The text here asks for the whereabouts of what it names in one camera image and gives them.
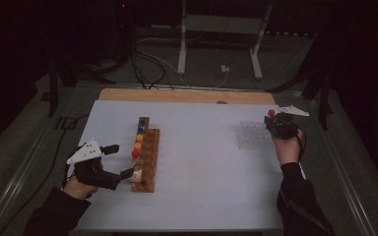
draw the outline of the person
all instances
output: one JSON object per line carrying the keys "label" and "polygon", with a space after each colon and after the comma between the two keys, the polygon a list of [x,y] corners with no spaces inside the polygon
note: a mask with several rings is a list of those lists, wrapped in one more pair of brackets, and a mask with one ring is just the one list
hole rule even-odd
{"label": "person", "polygon": [[76,176],[60,190],[53,188],[44,204],[30,216],[24,235],[67,236],[91,205],[86,197],[97,192],[97,187],[83,184]]}
{"label": "person", "polygon": [[[283,220],[285,236],[334,236],[334,230],[318,205],[311,181],[302,176],[299,165],[300,139],[273,138],[276,154],[281,165],[283,180],[277,199],[278,211]],[[65,236],[73,230],[90,206],[86,197],[97,187],[80,183],[75,176],[65,188],[52,189],[43,206],[36,209],[26,227],[25,236]]]}
{"label": "person", "polygon": [[298,129],[297,136],[298,139],[273,138],[283,174],[277,199],[283,220],[283,235],[334,236],[333,227],[317,203],[312,182],[303,178],[299,165],[300,140],[304,136],[302,130]]}

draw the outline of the table surface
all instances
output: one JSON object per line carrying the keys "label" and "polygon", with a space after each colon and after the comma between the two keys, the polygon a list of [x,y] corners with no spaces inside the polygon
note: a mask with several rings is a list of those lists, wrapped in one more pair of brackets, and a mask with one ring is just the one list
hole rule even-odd
{"label": "table surface", "polygon": [[[228,104],[214,104],[217,101]],[[270,108],[276,108],[272,103],[269,94],[256,92],[103,90],[81,144],[96,138],[101,146],[121,145],[118,153],[102,157],[104,169],[118,173],[131,164],[139,117],[149,116],[151,128],[161,130],[156,189],[133,193],[127,181],[116,191],[99,189],[77,229],[282,228],[276,197],[283,176],[275,152],[239,149],[235,135],[240,121],[262,121]]]}

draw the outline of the black sleeve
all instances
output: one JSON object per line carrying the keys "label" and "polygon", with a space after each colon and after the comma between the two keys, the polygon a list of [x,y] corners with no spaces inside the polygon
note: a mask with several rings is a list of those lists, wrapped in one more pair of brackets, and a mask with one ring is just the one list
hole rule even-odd
{"label": "black sleeve", "polygon": [[25,236],[65,236],[78,225],[79,219],[91,205],[53,188],[43,206],[31,215]]}
{"label": "black sleeve", "polygon": [[317,203],[314,193],[314,186],[311,181],[305,180],[298,163],[288,163],[281,166],[283,173],[283,181],[281,191],[284,192],[284,197],[306,211],[308,215],[319,221],[330,233],[326,233],[321,226],[304,217],[298,210],[291,207],[279,193],[278,210],[283,219],[284,235],[334,235],[334,230],[324,212]]}

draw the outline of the wooden peg board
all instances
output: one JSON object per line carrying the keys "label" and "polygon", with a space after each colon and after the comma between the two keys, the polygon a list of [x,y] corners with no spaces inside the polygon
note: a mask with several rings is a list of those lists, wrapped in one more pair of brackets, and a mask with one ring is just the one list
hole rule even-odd
{"label": "wooden peg board", "polygon": [[139,129],[144,129],[144,138],[142,141],[140,160],[132,159],[132,165],[137,164],[137,170],[134,172],[136,178],[130,178],[132,182],[132,191],[138,193],[153,193],[156,184],[156,170],[158,165],[158,142],[160,137],[159,129],[149,129],[150,118],[140,117],[136,132],[136,137],[139,134]]}

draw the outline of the red ball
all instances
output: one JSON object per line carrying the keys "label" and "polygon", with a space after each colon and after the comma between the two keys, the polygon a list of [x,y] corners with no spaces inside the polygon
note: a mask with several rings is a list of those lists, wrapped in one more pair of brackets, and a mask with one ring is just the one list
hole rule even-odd
{"label": "red ball", "polygon": [[275,110],[273,110],[273,109],[270,109],[269,111],[268,111],[268,115],[269,116],[274,116],[275,115]]}
{"label": "red ball", "polygon": [[140,152],[137,150],[133,150],[133,152],[131,152],[131,155],[133,156],[133,158],[137,158],[140,156]]}

